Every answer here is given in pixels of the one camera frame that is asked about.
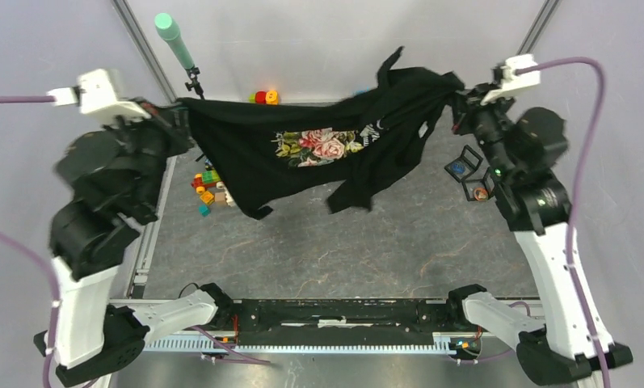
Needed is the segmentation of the blue round brooch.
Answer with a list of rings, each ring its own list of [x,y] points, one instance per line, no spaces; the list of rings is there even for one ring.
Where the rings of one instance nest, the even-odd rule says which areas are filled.
[[[451,164],[451,170],[456,175],[463,175],[466,173],[466,165],[460,162],[454,162]]]

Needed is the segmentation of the black floral t-shirt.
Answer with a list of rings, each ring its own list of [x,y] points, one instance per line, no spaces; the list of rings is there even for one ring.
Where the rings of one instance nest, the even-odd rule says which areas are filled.
[[[443,110],[461,96],[452,72],[397,68],[392,53],[377,85],[325,106],[182,98],[195,143],[235,204],[263,219],[273,200],[325,183],[331,213],[370,210],[373,197],[413,171]]]

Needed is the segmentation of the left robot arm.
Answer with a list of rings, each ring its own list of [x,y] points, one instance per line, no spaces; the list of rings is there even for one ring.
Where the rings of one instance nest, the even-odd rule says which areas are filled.
[[[188,113],[130,101],[100,130],[81,135],[55,167],[71,201],[53,217],[49,235],[57,278],[53,322],[35,345],[66,387],[91,386],[132,363],[144,346],[183,329],[227,327],[233,308],[214,285],[151,306],[114,306],[113,281],[139,227],[157,221],[169,158],[192,147]]]

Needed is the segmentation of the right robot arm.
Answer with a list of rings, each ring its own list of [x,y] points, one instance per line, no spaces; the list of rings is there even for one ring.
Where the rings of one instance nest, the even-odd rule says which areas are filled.
[[[489,168],[490,198],[519,244],[535,281],[543,315],[531,318],[481,285],[448,294],[448,324],[490,332],[515,354],[538,386],[604,387],[604,375],[633,360],[630,348],[610,335],[587,285],[571,200],[553,173],[567,151],[564,120],[530,108],[517,121],[507,116],[511,97],[488,99],[491,84],[465,91],[453,109],[453,131],[475,137]]]

